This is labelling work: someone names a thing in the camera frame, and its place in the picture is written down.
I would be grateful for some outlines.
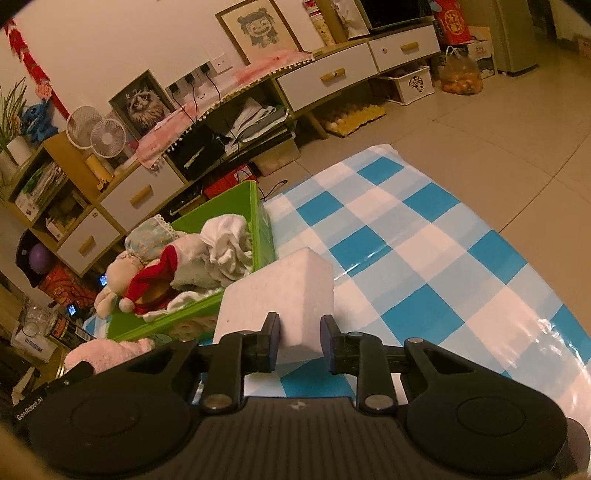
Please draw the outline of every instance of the pink cloth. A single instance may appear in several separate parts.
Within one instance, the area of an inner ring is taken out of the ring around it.
[[[260,59],[232,74],[221,76],[218,78],[216,86],[222,95],[222,100],[224,100],[227,95],[235,94],[241,89],[253,86],[280,70],[289,69],[312,60],[313,56],[310,53],[279,50],[274,52],[271,57]],[[160,155],[190,127],[191,118],[199,120],[208,113],[209,109],[219,104],[216,89],[208,84],[204,85],[205,88],[207,89],[205,96],[197,100],[197,108],[191,100],[184,105],[185,111],[178,108],[139,141],[134,156],[144,167],[152,168],[158,162]]]
[[[137,342],[121,342],[107,338],[96,338],[74,348],[64,359],[64,368],[71,370],[80,362],[88,362],[100,374],[109,368],[125,363],[154,349],[154,342],[142,338]]]

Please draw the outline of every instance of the television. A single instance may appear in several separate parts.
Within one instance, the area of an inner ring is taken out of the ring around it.
[[[355,0],[369,31],[432,16],[428,0]]]

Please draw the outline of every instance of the white pot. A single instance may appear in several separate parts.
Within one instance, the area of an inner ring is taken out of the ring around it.
[[[19,135],[8,144],[10,153],[17,161],[18,166],[24,165],[25,162],[33,155],[33,151],[25,140],[25,137]]]
[[[16,164],[10,159],[6,152],[1,152],[0,173],[2,173],[2,178],[4,179],[4,183],[6,185],[10,184],[10,181],[16,172],[18,172],[18,167]]]

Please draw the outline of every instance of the wooden drawer handle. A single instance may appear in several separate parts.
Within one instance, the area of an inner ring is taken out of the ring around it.
[[[147,185],[143,189],[141,189],[138,193],[132,196],[129,199],[131,206],[135,207],[139,202],[141,202],[144,198],[146,198],[150,193],[152,193],[152,185]]]
[[[95,245],[96,245],[95,237],[90,236],[88,238],[88,240],[86,242],[84,242],[82,244],[82,246],[78,249],[78,253],[80,255],[84,256],[84,255],[86,255],[88,253],[88,250],[90,250]]]
[[[337,77],[340,77],[340,76],[342,76],[344,74],[345,74],[345,69],[338,69],[338,70],[335,70],[333,72],[325,73],[324,75],[321,75],[320,76],[320,80],[322,80],[323,82],[329,82],[332,79],[335,79]]]
[[[416,49],[418,49],[418,41],[407,43],[406,45],[400,45],[400,50],[402,50],[404,53]]]

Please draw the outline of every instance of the tile floor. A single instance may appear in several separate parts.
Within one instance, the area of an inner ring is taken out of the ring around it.
[[[479,95],[388,103],[349,137],[304,145],[261,188],[392,144],[500,232],[591,334],[591,60],[544,43],[538,59],[531,73],[486,79]]]

